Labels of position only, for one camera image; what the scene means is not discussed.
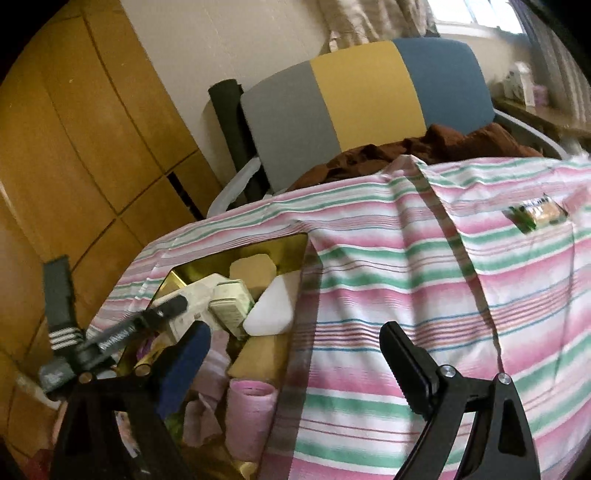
wooden cabinet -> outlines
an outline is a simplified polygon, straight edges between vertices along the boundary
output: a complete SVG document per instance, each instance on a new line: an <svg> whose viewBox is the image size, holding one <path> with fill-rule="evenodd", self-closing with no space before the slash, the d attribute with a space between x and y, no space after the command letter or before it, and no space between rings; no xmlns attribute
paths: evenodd
<svg viewBox="0 0 591 480"><path fill-rule="evenodd" d="M68 137L120 212L161 171L119 101L84 19L46 25L38 37L43 78Z"/></svg>
<svg viewBox="0 0 591 480"><path fill-rule="evenodd" d="M8 430L8 413L17 375L17 366L8 355L0 352L0 436L5 436Z"/></svg>
<svg viewBox="0 0 591 480"><path fill-rule="evenodd" d="M16 461L19 468L21 470L24 470L24 468L26 467L26 465L29 461L29 457L24 455L23 453L19 452L18 450L16 450L16 448L14 448L9 443L6 445L6 448L8 449L10 454L12 455L12 458L14 458L14 461Z"/></svg>
<svg viewBox="0 0 591 480"><path fill-rule="evenodd" d="M88 15L87 21L123 105L162 170L168 171L197 151L195 140L164 90L127 16L106 11Z"/></svg>
<svg viewBox="0 0 591 480"><path fill-rule="evenodd" d="M29 457L40 449L49 449L56 417L55 410L17 387L8 420L8 441Z"/></svg>
<svg viewBox="0 0 591 480"><path fill-rule="evenodd" d="M82 308L89 309L94 316L141 250L142 245L121 220L110 225L72 273L76 297L83 302ZM81 318L83 312L77 315L81 327L88 327L87 321Z"/></svg>
<svg viewBox="0 0 591 480"><path fill-rule="evenodd" d="M121 218L143 246L195 221L166 177L144 192Z"/></svg>
<svg viewBox="0 0 591 480"><path fill-rule="evenodd" d="M203 154L197 151L186 160L183 160L174 169L174 174L199 209L199 212L201 212L201 215L203 215L203 218L206 218L209 206L220 193L222 186L211 168L209 168Z"/></svg>
<svg viewBox="0 0 591 480"><path fill-rule="evenodd" d="M15 386L52 359L43 262L68 255L86 328L143 246L221 191L118 0L72 0L0 84L0 435L26 461L56 412Z"/></svg>
<svg viewBox="0 0 591 480"><path fill-rule="evenodd" d="M20 361L43 315L42 265L2 199L0 265L0 347Z"/></svg>
<svg viewBox="0 0 591 480"><path fill-rule="evenodd" d="M57 116L29 44L0 85L0 181L43 261L75 263L115 218Z"/></svg>

brown blanket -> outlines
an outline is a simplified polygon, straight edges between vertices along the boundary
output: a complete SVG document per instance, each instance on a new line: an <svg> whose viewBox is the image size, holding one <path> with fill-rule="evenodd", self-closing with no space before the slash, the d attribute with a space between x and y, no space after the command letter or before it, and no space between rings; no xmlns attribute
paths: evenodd
<svg viewBox="0 0 591 480"><path fill-rule="evenodd" d="M371 175L404 154L414 155L428 165L479 157L540 156L537 150L519 145L499 124L492 123L469 135L442 125L432 125L421 138L406 138L380 147L370 144L347 150L327 164L308 170L288 191Z"/></svg>

striped cloth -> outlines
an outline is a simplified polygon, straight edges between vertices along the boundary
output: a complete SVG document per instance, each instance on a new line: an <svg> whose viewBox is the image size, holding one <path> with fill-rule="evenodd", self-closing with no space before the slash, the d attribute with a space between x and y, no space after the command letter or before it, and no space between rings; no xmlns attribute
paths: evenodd
<svg viewBox="0 0 591 480"><path fill-rule="evenodd" d="M480 158L291 192L147 246L91 329L145 308L176 265L307 232L288 374L259 478L391 479L424 423L379 350L398 321L439 364L515 380L543 479L562 478L591 426L591 207L527 235L508 206L589 184L582 159ZM459 465L466 415L443 479Z"/></svg>

blue panel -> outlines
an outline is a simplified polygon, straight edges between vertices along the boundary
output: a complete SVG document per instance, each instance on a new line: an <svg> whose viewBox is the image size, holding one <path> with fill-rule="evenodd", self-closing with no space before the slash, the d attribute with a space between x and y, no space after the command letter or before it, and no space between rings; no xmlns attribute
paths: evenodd
<svg viewBox="0 0 591 480"><path fill-rule="evenodd" d="M468 134L495 117L491 93L472 50L444 38L393 40L413 80L425 125Z"/></svg>

pink roll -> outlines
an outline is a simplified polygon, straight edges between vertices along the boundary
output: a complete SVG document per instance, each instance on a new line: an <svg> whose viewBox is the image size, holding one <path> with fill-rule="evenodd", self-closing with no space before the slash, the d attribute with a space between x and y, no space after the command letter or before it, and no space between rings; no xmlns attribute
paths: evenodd
<svg viewBox="0 0 591 480"><path fill-rule="evenodd" d="M232 380L226 411L226 447L236 460L258 462L275 413L277 389L255 380Z"/></svg>

